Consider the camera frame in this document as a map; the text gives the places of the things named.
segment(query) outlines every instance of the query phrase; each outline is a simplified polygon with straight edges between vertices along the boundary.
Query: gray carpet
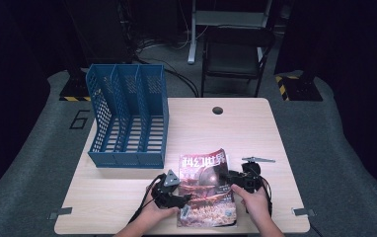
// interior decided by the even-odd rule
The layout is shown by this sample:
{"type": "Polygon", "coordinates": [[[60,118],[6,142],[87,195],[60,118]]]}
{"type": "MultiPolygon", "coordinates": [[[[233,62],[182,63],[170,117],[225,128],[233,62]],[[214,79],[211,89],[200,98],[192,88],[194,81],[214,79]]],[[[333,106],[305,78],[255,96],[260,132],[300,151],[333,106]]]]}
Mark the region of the gray carpet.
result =
{"type": "MultiPolygon", "coordinates": [[[[377,236],[377,183],[342,134],[333,92],[317,78],[323,102],[284,102],[272,75],[277,47],[270,54],[259,97],[269,100],[303,202],[317,213],[310,222],[324,236],[377,236]]],[[[199,88],[200,53],[201,45],[194,65],[187,64],[188,45],[182,49],[152,46],[139,56],[153,63],[162,62],[152,58],[170,63],[199,88]]],[[[170,74],[166,78],[169,97],[193,97],[180,79],[170,74]]],[[[94,120],[90,102],[58,101],[67,79],[66,72],[48,78],[51,94],[47,104],[0,181],[0,236],[56,236],[55,220],[47,217],[62,206],[94,120]],[[87,122],[81,123],[82,129],[70,129],[77,113],[87,122]]],[[[208,83],[210,89],[216,89],[212,81],[208,83]]],[[[319,235],[311,229],[301,236],[319,235]]]]}

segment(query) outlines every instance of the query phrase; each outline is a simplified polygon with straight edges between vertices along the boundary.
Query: yellow and black hazard tape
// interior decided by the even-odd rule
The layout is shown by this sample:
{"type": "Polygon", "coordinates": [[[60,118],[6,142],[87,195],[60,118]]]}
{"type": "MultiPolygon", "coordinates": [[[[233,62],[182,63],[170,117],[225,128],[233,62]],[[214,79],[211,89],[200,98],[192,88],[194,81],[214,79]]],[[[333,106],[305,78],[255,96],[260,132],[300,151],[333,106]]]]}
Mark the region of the yellow and black hazard tape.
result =
{"type": "Polygon", "coordinates": [[[91,98],[90,97],[59,97],[59,101],[71,101],[71,102],[91,101],[91,98]]]}
{"type": "MultiPolygon", "coordinates": [[[[276,76],[275,81],[277,82],[278,89],[280,90],[281,97],[283,98],[283,101],[290,101],[289,95],[287,95],[286,88],[283,84],[283,78],[286,76],[276,76]]],[[[287,76],[289,79],[299,79],[297,76],[287,76]]]]}

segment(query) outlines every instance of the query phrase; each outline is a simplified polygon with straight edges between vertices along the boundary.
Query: person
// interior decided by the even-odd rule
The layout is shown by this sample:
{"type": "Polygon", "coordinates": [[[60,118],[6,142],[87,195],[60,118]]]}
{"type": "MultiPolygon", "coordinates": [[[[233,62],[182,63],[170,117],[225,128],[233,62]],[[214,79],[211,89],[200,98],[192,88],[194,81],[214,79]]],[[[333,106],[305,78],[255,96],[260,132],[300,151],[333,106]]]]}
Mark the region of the person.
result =
{"type": "MultiPolygon", "coordinates": [[[[267,199],[263,187],[259,188],[253,194],[248,193],[237,185],[232,185],[231,189],[243,199],[241,203],[248,210],[250,218],[259,229],[261,236],[284,236],[268,213],[267,199]]],[[[140,237],[163,219],[168,218],[179,211],[177,207],[167,209],[159,208],[155,204],[155,201],[150,201],[151,199],[148,198],[145,201],[147,205],[142,209],[139,216],[118,231],[114,237],[140,237]]]]}

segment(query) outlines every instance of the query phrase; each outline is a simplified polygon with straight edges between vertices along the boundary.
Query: magazine cover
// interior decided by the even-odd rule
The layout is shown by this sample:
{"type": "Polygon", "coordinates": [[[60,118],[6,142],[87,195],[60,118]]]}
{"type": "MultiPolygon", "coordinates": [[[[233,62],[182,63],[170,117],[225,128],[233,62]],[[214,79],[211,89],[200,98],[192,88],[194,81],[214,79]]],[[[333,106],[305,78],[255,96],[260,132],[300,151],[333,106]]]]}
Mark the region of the magazine cover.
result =
{"type": "Polygon", "coordinates": [[[213,227],[236,224],[234,195],[223,177],[228,163],[223,149],[210,154],[180,157],[179,195],[191,195],[177,215],[179,227],[213,227]]]}

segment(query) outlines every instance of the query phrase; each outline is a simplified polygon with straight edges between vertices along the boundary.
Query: table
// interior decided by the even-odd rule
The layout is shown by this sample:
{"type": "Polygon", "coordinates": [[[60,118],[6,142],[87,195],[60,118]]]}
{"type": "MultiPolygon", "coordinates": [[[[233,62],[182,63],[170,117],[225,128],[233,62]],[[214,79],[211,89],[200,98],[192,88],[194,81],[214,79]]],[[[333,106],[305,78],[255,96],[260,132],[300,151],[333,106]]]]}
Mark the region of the table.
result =
{"type": "Polygon", "coordinates": [[[265,12],[223,12],[223,11],[197,11],[195,1],[191,5],[191,40],[188,52],[188,64],[194,64],[197,39],[195,27],[235,25],[246,27],[265,27],[272,0],[267,0],[265,12]]]}
{"type": "MultiPolygon", "coordinates": [[[[289,160],[287,159],[271,108],[260,98],[169,98],[169,131],[166,163],[161,169],[96,168],[87,154],[94,135],[90,131],[83,153],[62,207],[72,213],[59,215],[57,234],[114,234],[126,225],[140,205],[145,188],[159,174],[179,169],[179,157],[188,153],[209,153],[223,148],[229,169],[242,172],[243,157],[274,159],[260,163],[262,175],[271,186],[272,218],[281,231],[309,230],[308,217],[295,216],[291,208],[302,208],[289,160]],[[223,109],[221,115],[212,112],[223,109]]],[[[237,227],[178,228],[172,216],[149,234],[229,234],[257,233],[249,215],[236,196],[237,227]]]]}

